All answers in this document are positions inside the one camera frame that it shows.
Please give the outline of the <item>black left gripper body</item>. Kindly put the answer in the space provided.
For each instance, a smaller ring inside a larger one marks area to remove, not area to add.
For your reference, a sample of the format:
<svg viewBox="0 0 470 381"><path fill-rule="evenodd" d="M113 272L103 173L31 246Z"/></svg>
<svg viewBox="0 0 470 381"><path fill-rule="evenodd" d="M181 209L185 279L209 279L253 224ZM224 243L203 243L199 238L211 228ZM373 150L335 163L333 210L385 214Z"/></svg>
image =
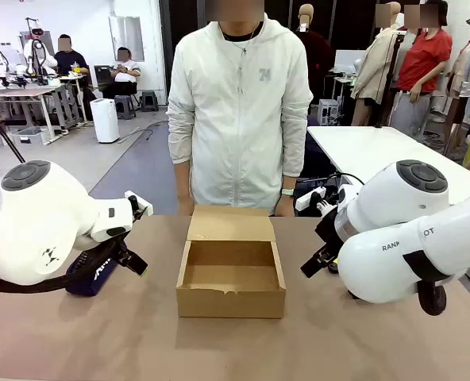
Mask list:
<svg viewBox="0 0 470 381"><path fill-rule="evenodd" d="M128 263L130 250L125 242L127 233L112 237L102 242L96 249L96 253L105 258L115 260L117 263Z"/></svg>

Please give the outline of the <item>brown cardboard box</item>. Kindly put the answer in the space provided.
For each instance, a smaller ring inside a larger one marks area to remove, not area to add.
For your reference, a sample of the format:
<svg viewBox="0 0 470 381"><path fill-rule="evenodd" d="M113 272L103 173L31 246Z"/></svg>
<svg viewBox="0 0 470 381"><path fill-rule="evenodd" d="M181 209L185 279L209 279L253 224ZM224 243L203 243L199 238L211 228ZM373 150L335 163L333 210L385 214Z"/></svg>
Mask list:
<svg viewBox="0 0 470 381"><path fill-rule="evenodd" d="M286 285L268 212L197 205L176 298L182 318L282 318Z"/></svg>

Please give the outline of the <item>person's left hand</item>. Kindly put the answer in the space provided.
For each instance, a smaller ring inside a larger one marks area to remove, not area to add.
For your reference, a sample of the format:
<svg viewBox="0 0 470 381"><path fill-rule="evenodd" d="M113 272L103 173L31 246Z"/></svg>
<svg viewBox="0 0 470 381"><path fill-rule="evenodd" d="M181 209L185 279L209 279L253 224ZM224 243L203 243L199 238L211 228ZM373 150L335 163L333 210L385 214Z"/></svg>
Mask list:
<svg viewBox="0 0 470 381"><path fill-rule="evenodd" d="M275 207L275 216L276 217L294 217L294 199L290 195L282 194L276 207Z"/></svg>

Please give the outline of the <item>person's right hand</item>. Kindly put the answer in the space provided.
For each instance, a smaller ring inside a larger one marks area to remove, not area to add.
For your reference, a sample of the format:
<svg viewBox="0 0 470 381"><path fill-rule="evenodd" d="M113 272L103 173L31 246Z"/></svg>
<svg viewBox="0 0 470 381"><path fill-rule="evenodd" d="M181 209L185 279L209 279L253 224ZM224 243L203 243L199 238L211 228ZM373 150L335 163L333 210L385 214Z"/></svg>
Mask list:
<svg viewBox="0 0 470 381"><path fill-rule="evenodd" d="M190 217L195 209L195 203L189 194L183 194L178 197L178 214Z"/></svg>

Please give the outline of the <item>white power strip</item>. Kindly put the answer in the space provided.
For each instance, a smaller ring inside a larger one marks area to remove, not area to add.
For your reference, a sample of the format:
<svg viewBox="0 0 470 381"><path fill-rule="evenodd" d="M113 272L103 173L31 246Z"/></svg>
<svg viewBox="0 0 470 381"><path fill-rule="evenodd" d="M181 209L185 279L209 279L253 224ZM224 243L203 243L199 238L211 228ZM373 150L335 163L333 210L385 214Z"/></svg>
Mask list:
<svg viewBox="0 0 470 381"><path fill-rule="evenodd" d="M303 211L310 207L310 201L314 195L319 195L321 198L323 198L325 194L326 189L324 187L317 187L305 195L299 197L295 202L295 209L297 211Z"/></svg>

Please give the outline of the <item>white air purifier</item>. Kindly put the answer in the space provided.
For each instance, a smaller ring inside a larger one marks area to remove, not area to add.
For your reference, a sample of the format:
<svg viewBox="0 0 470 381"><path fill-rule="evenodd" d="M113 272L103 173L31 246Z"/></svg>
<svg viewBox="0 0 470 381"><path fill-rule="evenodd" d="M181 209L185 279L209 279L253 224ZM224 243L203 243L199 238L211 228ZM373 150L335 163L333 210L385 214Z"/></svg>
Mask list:
<svg viewBox="0 0 470 381"><path fill-rule="evenodd" d="M99 98L90 102L97 141L111 144L119 139L118 116L113 99Z"/></svg>

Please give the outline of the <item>grey plastic stool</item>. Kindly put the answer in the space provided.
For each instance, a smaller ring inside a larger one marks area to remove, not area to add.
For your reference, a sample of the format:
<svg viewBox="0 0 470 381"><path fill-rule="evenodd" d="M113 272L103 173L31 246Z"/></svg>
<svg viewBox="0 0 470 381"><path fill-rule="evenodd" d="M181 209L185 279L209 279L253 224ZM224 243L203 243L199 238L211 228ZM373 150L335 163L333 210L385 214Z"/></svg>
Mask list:
<svg viewBox="0 0 470 381"><path fill-rule="evenodd" d="M159 110L159 103L156 93L153 90L144 90L141 92L141 111L156 112Z"/></svg>
<svg viewBox="0 0 470 381"><path fill-rule="evenodd" d="M136 109L131 95L116 95L114 102L118 119L129 120L136 117Z"/></svg>

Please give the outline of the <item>person in white jacket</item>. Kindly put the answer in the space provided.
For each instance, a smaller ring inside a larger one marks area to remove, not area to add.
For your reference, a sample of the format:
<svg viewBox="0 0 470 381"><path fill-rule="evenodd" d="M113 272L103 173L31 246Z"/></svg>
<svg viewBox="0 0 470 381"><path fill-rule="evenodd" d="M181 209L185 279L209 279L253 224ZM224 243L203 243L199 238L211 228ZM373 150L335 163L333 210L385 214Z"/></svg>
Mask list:
<svg viewBox="0 0 470 381"><path fill-rule="evenodd" d="M278 21L212 21L176 46L168 97L173 165L191 163L197 205L275 216L298 179L312 101L306 49Z"/></svg>

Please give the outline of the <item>mannequin in beige coat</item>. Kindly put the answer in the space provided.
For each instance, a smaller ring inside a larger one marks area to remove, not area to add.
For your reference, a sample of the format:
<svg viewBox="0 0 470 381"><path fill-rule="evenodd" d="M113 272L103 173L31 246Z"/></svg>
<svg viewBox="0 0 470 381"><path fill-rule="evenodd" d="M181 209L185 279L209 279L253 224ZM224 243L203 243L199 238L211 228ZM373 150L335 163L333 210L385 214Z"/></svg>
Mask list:
<svg viewBox="0 0 470 381"><path fill-rule="evenodd" d="M352 89L351 98L355 102L352 126L374 125L372 117L377 117L383 100L383 92L399 24L396 22L401 5L399 2L379 4L376 10L376 27L380 32L366 49L364 59Z"/></svg>

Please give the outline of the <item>white monitor back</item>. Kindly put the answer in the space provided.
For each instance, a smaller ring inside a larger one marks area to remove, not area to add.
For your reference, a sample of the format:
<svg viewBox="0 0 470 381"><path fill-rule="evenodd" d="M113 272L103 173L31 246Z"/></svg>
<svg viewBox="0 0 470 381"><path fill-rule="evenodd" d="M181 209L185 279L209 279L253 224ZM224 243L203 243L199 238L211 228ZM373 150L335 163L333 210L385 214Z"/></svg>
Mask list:
<svg viewBox="0 0 470 381"><path fill-rule="evenodd" d="M365 57L365 50L341 50L336 51L333 72L346 75L358 75L360 66Z"/></svg>

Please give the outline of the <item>black monitor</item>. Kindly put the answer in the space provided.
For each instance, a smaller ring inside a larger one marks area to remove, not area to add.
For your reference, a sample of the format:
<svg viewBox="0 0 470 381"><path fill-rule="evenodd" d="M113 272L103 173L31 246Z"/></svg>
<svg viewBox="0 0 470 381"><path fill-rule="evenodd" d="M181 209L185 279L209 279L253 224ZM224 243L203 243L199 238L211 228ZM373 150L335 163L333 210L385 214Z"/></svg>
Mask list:
<svg viewBox="0 0 470 381"><path fill-rule="evenodd" d="M97 81L97 88L103 92L114 82L114 76L112 76L113 68L107 65L95 65L94 73Z"/></svg>

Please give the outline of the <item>seated person striped white shirt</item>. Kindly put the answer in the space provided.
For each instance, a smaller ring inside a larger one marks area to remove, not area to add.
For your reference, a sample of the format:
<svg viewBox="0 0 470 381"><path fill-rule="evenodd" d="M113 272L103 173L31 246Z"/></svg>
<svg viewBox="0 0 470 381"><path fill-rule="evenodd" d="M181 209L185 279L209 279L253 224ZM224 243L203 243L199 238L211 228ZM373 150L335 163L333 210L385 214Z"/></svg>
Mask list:
<svg viewBox="0 0 470 381"><path fill-rule="evenodd" d="M114 99L116 96L137 93L137 79L141 70L128 48L120 47L117 50L117 62L110 69L110 75L113 81L102 90L103 98Z"/></svg>

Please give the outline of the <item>mannequin in dark red top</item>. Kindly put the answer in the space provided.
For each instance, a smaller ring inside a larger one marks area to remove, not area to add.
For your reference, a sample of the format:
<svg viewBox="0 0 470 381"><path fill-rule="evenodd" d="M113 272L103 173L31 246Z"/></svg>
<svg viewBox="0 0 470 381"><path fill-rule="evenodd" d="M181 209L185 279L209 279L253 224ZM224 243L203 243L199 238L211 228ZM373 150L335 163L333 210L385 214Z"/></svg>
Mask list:
<svg viewBox="0 0 470 381"><path fill-rule="evenodd" d="M299 8L299 26L295 34L306 49L308 67L308 81L313 94L313 104L318 104L324 90L324 79L333 68L334 54L328 41L312 30L311 23L314 17L314 7L307 3Z"/></svg>

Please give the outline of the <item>seated person black shirt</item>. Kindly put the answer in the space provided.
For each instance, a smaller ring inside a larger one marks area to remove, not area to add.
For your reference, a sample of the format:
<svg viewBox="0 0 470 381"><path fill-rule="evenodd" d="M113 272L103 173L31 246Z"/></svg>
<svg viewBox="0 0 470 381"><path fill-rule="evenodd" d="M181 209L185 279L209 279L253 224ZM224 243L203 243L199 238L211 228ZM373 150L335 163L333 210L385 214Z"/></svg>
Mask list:
<svg viewBox="0 0 470 381"><path fill-rule="evenodd" d="M58 51L54 55L57 62L56 71L60 75L68 75L77 68L77 72L83 75L89 73L88 65L84 57L72 48L71 38L67 34L61 34L58 40Z"/></svg>

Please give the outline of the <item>person in red shirt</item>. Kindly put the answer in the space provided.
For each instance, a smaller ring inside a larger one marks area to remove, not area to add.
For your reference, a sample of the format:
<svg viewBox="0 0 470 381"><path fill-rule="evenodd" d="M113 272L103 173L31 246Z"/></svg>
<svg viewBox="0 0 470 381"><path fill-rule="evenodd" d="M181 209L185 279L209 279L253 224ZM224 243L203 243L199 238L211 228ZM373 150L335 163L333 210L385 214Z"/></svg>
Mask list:
<svg viewBox="0 0 470 381"><path fill-rule="evenodd" d="M421 31L405 55L396 84L390 126L412 137L418 134L430 111L438 76L446 68L453 39L445 31L449 5L445 0L426 0Z"/></svg>

